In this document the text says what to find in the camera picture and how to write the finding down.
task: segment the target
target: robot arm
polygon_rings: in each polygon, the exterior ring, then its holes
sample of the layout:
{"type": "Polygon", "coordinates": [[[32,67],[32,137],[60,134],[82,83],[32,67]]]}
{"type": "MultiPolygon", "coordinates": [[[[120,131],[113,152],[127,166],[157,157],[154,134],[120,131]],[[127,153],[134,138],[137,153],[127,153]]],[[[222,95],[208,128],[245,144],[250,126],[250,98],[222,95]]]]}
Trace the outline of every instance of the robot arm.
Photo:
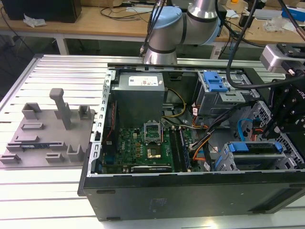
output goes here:
{"type": "Polygon", "coordinates": [[[187,13],[164,7],[149,38],[144,63],[177,64],[176,45],[213,42],[220,29],[214,1],[195,0],[187,13]]]}

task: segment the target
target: motherboard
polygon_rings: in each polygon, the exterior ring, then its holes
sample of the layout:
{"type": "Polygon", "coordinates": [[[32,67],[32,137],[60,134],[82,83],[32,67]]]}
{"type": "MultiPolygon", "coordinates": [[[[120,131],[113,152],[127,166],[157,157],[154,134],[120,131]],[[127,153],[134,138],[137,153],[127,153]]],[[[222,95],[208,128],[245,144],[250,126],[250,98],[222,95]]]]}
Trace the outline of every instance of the motherboard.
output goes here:
{"type": "Polygon", "coordinates": [[[193,142],[190,129],[121,128],[117,153],[113,158],[105,156],[107,173],[187,172],[190,169],[189,145],[193,142]],[[161,142],[149,142],[158,138],[161,142]]]}

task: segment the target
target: wooden desk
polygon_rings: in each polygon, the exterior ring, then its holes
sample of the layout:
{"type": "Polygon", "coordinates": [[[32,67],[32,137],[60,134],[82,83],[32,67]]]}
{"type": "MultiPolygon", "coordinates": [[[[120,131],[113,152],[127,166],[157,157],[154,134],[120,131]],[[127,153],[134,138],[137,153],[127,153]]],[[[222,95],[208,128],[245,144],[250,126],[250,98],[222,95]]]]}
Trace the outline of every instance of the wooden desk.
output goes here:
{"type": "MultiPolygon", "coordinates": [[[[247,3],[240,1],[238,4],[227,3],[227,8],[241,13],[247,3]]],[[[132,15],[135,12],[125,12],[112,14],[112,16],[126,16],[132,15]]],[[[149,14],[141,15],[146,21],[149,14]]],[[[47,21],[47,26],[32,28],[27,26],[23,21],[11,21],[8,16],[5,18],[9,25],[20,36],[33,37],[52,37],[57,40],[61,54],[69,54],[65,39],[91,39],[91,40],[115,40],[115,41],[136,41],[142,42],[146,36],[147,23],[141,20],[137,21],[116,21],[106,18],[100,14],[98,7],[83,7],[80,17],[75,23],[61,23],[47,21]]],[[[234,24],[238,24],[239,18],[230,20],[234,24]]],[[[250,29],[248,29],[245,38],[251,42],[260,44],[268,44],[274,42],[293,42],[300,43],[303,40],[298,34],[292,31],[283,32],[266,32],[263,28],[264,21],[254,20],[250,29]]],[[[13,32],[5,24],[4,20],[0,18],[0,34],[14,35],[13,32]]],[[[217,59],[219,50],[229,39],[229,31],[223,28],[220,37],[217,37],[213,43],[214,49],[212,58],[217,59]]]]}

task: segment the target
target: metal work surface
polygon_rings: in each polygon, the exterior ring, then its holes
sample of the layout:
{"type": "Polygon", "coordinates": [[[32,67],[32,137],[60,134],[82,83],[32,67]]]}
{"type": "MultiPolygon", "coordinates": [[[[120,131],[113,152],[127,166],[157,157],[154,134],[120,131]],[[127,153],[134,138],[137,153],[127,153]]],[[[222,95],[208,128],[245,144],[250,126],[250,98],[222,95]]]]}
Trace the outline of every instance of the metal work surface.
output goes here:
{"type": "MultiPolygon", "coordinates": [[[[64,89],[70,109],[81,104],[98,110],[107,63],[141,63],[136,57],[51,56],[34,59],[0,103],[0,153],[4,153],[23,118],[25,103],[56,109],[50,89],[64,89]]],[[[225,67],[227,61],[178,59],[178,64],[225,67]]],[[[282,74],[266,72],[259,62],[237,61],[234,67],[253,67],[265,82],[282,74]]],[[[86,198],[78,197],[81,169],[0,170],[0,228],[211,228],[303,229],[305,198],[272,215],[99,222],[86,198]]]]}

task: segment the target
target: label on power supply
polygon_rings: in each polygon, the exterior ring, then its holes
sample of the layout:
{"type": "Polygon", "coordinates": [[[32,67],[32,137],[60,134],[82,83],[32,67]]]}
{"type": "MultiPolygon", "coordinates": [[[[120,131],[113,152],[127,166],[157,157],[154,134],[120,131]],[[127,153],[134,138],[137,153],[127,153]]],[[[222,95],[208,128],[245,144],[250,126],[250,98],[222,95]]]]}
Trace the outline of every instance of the label on power supply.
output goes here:
{"type": "Polygon", "coordinates": [[[158,86],[157,76],[129,76],[129,86],[158,86]]]}

